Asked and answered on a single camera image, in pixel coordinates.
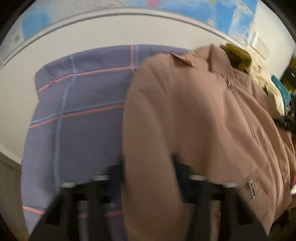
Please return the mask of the pink beige jacket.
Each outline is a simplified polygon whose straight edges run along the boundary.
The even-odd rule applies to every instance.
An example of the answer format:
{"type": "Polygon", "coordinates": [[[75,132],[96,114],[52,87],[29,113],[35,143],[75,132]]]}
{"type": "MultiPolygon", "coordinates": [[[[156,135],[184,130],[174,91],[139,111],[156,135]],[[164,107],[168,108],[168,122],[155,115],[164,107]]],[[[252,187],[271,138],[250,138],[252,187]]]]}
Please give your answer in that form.
{"type": "Polygon", "coordinates": [[[250,76],[210,45],[147,58],[123,113],[129,240],[184,240],[193,207],[181,199],[171,159],[210,182],[235,182],[266,232],[289,208],[295,180],[291,134],[274,123],[275,104],[250,76]]]}

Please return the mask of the teal perforated plastic basket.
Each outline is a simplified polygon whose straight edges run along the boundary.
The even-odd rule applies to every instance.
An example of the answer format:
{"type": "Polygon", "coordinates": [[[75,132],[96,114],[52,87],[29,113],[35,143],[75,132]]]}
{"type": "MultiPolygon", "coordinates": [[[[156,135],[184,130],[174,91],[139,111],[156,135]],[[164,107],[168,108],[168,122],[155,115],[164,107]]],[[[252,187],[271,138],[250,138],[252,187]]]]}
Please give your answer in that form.
{"type": "Polygon", "coordinates": [[[281,93],[284,110],[289,111],[290,101],[291,101],[289,91],[286,89],[286,87],[281,83],[281,81],[275,75],[271,76],[271,80],[281,93]]]}

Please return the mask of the cream white garment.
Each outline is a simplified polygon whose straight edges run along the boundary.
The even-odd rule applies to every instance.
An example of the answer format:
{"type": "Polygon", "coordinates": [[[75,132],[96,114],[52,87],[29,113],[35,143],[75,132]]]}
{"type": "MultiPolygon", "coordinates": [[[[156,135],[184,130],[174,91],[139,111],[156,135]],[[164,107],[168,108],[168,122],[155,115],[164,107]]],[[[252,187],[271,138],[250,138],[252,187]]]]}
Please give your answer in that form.
{"type": "Polygon", "coordinates": [[[247,73],[262,89],[267,90],[267,93],[275,103],[278,112],[281,116],[284,116],[285,108],[282,95],[271,80],[271,74],[269,73],[265,60],[255,50],[251,48],[244,49],[251,58],[250,65],[246,69],[247,73]]]}

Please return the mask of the mustard yellow garment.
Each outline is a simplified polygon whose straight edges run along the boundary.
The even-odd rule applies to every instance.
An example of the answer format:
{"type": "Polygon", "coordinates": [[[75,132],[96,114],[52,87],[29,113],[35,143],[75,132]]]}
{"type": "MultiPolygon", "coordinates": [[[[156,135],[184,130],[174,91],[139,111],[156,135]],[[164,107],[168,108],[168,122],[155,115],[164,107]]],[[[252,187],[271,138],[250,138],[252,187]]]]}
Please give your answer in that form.
{"type": "Polygon", "coordinates": [[[251,56],[247,51],[230,43],[221,45],[221,48],[225,51],[233,68],[248,73],[247,70],[251,64],[251,56]]]}

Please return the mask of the purple plaid bed sheet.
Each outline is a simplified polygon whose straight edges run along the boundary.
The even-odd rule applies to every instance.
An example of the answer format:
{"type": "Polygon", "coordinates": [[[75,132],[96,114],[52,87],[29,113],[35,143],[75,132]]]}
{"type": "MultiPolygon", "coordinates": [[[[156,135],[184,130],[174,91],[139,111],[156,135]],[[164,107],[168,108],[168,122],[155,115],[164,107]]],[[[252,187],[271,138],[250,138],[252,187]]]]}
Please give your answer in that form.
{"type": "Polygon", "coordinates": [[[122,45],[74,53],[35,74],[38,104],[25,140],[21,194],[33,231],[63,182],[88,182],[121,154],[123,105],[145,58],[184,49],[122,45]]]}

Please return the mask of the white wall socket panel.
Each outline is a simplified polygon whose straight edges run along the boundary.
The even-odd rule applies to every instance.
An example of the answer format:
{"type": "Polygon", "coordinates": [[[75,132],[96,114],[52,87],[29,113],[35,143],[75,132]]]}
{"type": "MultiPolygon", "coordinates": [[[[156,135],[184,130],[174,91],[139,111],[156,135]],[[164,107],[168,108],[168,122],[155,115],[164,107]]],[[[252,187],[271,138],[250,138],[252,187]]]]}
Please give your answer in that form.
{"type": "Polygon", "coordinates": [[[254,49],[264,60],[267,59],[270,49],[257,32],[254,32],[250,40],[250,47],[254,49]]]}

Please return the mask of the colourful wall map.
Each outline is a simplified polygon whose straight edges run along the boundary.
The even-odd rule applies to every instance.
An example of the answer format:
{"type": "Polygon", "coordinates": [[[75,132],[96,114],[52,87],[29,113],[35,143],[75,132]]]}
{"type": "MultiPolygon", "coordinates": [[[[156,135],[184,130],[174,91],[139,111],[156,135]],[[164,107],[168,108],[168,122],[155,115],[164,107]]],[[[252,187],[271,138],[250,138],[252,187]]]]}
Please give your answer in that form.
{"type": "Polygon", "coordinates": [[[257,5],[257,1],[36,1],[5,35],[1,43],[1,65],[50,32],[108,16],[170,19],[245,45],[257,5]]]}

